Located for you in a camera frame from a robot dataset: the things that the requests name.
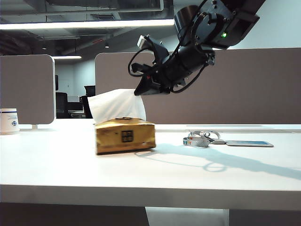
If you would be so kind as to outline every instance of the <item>white mug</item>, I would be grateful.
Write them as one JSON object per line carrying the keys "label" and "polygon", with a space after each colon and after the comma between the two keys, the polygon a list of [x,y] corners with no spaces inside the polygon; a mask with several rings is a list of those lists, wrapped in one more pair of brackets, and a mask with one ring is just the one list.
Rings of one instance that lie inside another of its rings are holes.
{"label": "white mug", "polygon": [[0,108],[0,135],[18,133],[19,122],[16,108]]}

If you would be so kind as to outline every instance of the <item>fluorescent light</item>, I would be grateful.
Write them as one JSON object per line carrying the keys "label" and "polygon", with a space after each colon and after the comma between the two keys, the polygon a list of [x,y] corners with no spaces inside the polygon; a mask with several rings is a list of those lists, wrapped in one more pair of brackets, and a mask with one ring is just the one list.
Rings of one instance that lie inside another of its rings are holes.
{"label": "fluorescent light", "polygon": [[81,56],[53,56],[54,60],[81,59]]}
{"label": "fluorescent light", "polygon": [[122,28],[146,26],[171,26],[174,20],[119,20],[119,21],[85,21],[85,22],[55,22],[28,24],[0,24],[0,30],[18,29],[60,29],[60,28]]}

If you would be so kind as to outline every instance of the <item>black robotic arm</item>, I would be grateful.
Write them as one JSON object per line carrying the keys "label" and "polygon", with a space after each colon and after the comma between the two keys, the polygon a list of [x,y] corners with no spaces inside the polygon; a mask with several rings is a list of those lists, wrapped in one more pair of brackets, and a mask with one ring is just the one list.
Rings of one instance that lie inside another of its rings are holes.
{"label": "black robotic arm", "polygon": [[[140,50],[128,64],[128,72],[142,77],[135,95],[180,93],[208,65],[214,65],[212,48],[227,49],[239,43],[259,20],[256,12],[265,0],[203,0],[199,6],[182,8],[174,17],[179,44],[172,54],[149,35],[140,36]],[[132,63],[144,50],[154,53],[153,65]],[[189,82],[185,78],[198,74]]]}

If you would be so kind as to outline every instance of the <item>white partition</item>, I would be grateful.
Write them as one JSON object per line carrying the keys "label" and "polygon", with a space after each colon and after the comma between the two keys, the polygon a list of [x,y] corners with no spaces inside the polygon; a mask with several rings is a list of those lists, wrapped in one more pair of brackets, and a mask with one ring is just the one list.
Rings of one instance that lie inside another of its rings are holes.
{"label": "white partition", "polygon": [[15,107],[20,124],[55,118],[54,60],[49,55],[0,57],[0,107]]}
{"label": "white partition", "polygon": [[[147,120],[158,124],[300,124],[301,48],[216,51],[214,66],[180,94],[143,96]],[[131,88],[133,53],[95,58],[96,93]],[[141,53],[134,62],[150,63]]]}

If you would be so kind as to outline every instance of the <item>tissue box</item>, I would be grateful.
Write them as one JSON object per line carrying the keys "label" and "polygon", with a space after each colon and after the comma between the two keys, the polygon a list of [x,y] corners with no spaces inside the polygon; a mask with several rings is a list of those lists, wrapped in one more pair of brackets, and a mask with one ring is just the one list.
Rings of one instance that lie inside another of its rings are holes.
{"label": "tissue box", "polygon": [[95,125],[96,154],[156,147],[155,124],[137,118],[117,118]]}

